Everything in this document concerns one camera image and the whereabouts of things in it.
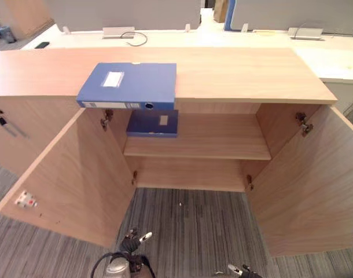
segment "cabinet top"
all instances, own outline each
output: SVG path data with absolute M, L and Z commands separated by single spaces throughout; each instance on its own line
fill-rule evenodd
M 183 101 L 333 104 L 286 48 L 116 47 L 0 52 L 0 96 L 76 96 L 100 62 L 176 63 Z

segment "open cabinet door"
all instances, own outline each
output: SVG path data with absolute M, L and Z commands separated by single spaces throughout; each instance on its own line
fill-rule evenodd
M 0 213 L 77 239 L 110 246 L 135 186 L 100 109 L 81 108 L 0 202 Z M 37 206 L 20 207 L 24 192 Z
M 323 105 L 247 189 L 272 256 L 353 246 L 353 126 Z

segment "black cable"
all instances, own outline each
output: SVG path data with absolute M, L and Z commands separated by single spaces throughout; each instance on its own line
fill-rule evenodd
M 132 32 L 132 31 L 128 31 L 128 32 L 122 33 L 121 36 L 120 36 L 120 39 L 123 38 L 123 35 L 129 34 L 129 33 L 132 33 L 132 34 L 140 34 L 140 35 L 144 36 L 145 39 L 146 39 L 144 42 L 140 43 L 139 45 L 132 45 L 130 42 L 127 42 L 127 44 L 130 45 L 130 46 L 142 46 L 142 45 L 146 44 L 147 41 L 148 41 L 148 37 L 147 37 L 145 34 L 143 34 L 143 33 L 141 33 L 141 32 Z
M 103 259 L 107 258 L 107 257 L 112 257 L 112 256 L 114 256 L 114 254 L 115 254 L 115 253 L 106 253 L 106 254 L 104 254 L 104 255 L 95 263 L 95 265 L 93 266 L 93 269 L 91 270 L 91 273 L 90 273 L 90 278 L 94 278 L 94 272 L 95 272 L 95 270 L 97 269 L 97 267 L 98 267 L 98 265 L 100 264 L 100 262 L 101 262 Z
M 156 278 L 156 275 L 155 273 L 153 272 L 153 269 L 151 268 L 151 264 L 149 263 L 149 260 L 146 256 L 144 255 L 141 255 L 141 259 L 142 259 L 142 263 L 148 267 L 150 273 L 151 273 L 151 276 L 152 278 Z
M 301 29 L 305 24 L 307 24 L 307 21 L 305 21 L 302 25 L 300 25 L 300 27 L 298 29 L 296 29 L 296 32 L 293 36 L 293 39 L 296 39 L 297 32 L 299 32 L 299 29 Z

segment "door hinge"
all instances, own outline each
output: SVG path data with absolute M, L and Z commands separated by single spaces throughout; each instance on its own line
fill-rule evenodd
M 137 183 L 138 171 L 133 172 L 133 179 L 131 180 L 131 184 L 135 185 Z
M 250 190 L 252 191 L 253 190 L 252 177 L 250 175 L 247 175 L 246 178 L 247 178 L 248 186 L 250 186 Z
M 107 130 L 107 124 L 112 120 L 113 117 L 113 111 L 111 109 L 106 109 L 105 110 L 105 118 L 101 119 L 101 126 L 104 131 Z
M 296 121 L 298 122 L 299 126 L 303 130 L 302 135 L 305 137 L 311 132 L 314 126 L 311 123 L 307 123 L 306 114 L 304 112 L 296 113 Z
M 15 204 L 19 207 L 36 207 L 38 203 L 31 193 L 23 191 L 21 195 L 15 201 Z

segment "floor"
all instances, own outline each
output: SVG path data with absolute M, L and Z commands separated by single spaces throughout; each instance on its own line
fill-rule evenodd
M 0 200 L 16 180 L 0 167 Z M 132 227 L 153 232 L 139 252 L 157 277 L 212 277 L 228 263 L 245 263 L 265 278 L 353 277 L 353 249 L 271 259 L 244 193 L 137 189 L 119 238 Z M 108 251 L 0 215 L 0 278 L 89 277 Z

